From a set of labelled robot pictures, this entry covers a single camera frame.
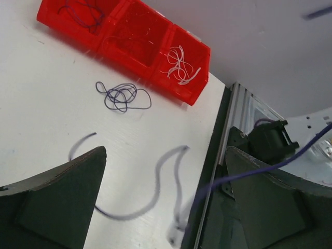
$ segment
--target red storage container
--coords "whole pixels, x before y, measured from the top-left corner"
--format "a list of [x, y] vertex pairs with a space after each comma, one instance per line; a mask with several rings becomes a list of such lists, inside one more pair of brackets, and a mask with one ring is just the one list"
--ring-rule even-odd
[[128, 1], [106, 32], [99, 53], [149, 79], [161, 59], [172, 23], [139, 0]]
[[[124, 0], [43, 0], [37, 20], [85, 47], [97, 51], [112, 16], [121, 9], [124, 2]], [[85, 24], [96, 24], [96, 19], [99, 25], [84, 27]]]
[[[37, 20], [189, 105], [208, 82], [210, 48], [140, 0], [43, 0]], [[201, 68], [183, 86], [176, 72], [167, 74], [174, 66], [168, 54], [179, 46], [193, 67], [189, 76]]]
[[[189, 75], [192, 76], [198, 68], [201, 68], [196, 77], [184, 86], [178, 84], [179, 80], [175, 78], [178, 77], [177, 72], [173, 72], [170, 78], [168, 78], [168, 74], [166, 73], [174, 66], [168, 62], [168, 54], [171, 48], [179, 46], [183, 48], [184, 61], [193, 67], [193, 72], [191, 72], [189, 66], [186, 67]], [[189, 105], [194, 105], [208, 83], [210, 52], [211, 50], [207, 45], [175, 24], [168, 46], [163, 52], [162, 60], [152, 75], [151, 81], [178, 99]]]

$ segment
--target gray background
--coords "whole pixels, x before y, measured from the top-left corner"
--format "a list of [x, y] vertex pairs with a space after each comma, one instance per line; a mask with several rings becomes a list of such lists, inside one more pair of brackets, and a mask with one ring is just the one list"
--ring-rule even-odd
[[284, 117], [331, 106], [332, 0], [144, 0], [212, 48], [210, 71]]

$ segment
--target tabletop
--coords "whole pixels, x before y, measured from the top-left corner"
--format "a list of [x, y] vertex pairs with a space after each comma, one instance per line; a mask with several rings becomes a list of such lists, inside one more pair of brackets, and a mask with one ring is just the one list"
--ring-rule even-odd
[[[168, 150], [187, 145], [180, 166], [184, 201], [195, 193], [225, 85], [210, 74], [194, 106], [161, 96], [126, 77], [91, 52], [36, 21], [40, 0], [2, 0], [0, 12], [0, 186], [67, 161], [83, 136], [96, 132], [76, 156], [103, 145], [107, 165], [97, 204], [114, 214], [144, 206], [154, 193], [154, 168]], [[108, 110], [95, 82], [111, 88], [134, 83], [151, 95], [148, 110]], [[138, 93], [136, 105], [148, 104]], [[161, 193], [147, 214], [118, 222], [94, 212], [85, 249], [171, 248], [166, 240], [176, 186], [170, 158], [161, 171]]]

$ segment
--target white string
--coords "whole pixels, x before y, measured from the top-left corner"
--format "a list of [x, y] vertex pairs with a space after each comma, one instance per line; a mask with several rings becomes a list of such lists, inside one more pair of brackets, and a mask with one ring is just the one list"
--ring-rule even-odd
[[[185, 54], [184, 54], [184, 50], [182, 48], [182, 46], [178, 46], [178, 47], [171, 47], [171, 50], [169, 51], [168, 55], [167, 55], [167, 61], [168, 63], [170, 63], [171, 65], [174, 65], [172, 68], [170, 68], [168, 70], [168, 72], [162, 72], [167, 74], [167, 78], [171, 78], [171, 74], [174, 72], [174, 77], [175, 79], [177, 79], [179, 82], [178, 84], [181, 86], [184, 86], [186, 84], [188, 84], [190, 81], [192, 81], [197, 74], [199, 73], [199, 71], [201, 71], [201, 68], [198, 68], [197, 71], [190, 77], [190, 74], [193, 73], [193, 66], [191, 64], [189, 64], [188, 62], [185, 62], [184, 60]], [[187, 71], [186, 65], [189, 65], [191, 67], [191, 72], [190, 74]]]

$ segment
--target red plastic bin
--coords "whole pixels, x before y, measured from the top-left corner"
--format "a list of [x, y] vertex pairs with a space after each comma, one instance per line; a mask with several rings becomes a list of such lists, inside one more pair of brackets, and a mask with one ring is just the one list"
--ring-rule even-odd
[[[170, 78], [168, 78], [167, 73], [165, 73], [174, 66], [168, 62], [168, 54], [171, 48], [178, 46], [182, 46], [184, 60], [192, 65], [193, 72], [201, 68], [197, 76], [184, 86], [178, 84], [179, 80], [175, 78], [175, 76], [178, 76], [176, 72], [171, 74]], [[210, 53], [211, 49], [207, 45], [175, 24], [170, 36], [170, 42], [164, 50], [163, 58], [152, 75], [151, 81], [178, 99], [189, 105], [194, 105], [208, 83]]]
[[[106, 30], [109, 29], [112, 16], [115, 16], [125, 2], [125, 0], [43, 0], [37, 20], [85, 47], [97, 51]], [[99, 10], [103, 14], [100, 21]], [[87, 28], [79, 24], [81, 22], [94, 25], [96, 18], [100, 25]]]
[[173, 23], [139, 0], [130, 0], [117, 13], [99, 53], [140, 77], [149, 79], [162, 57]]

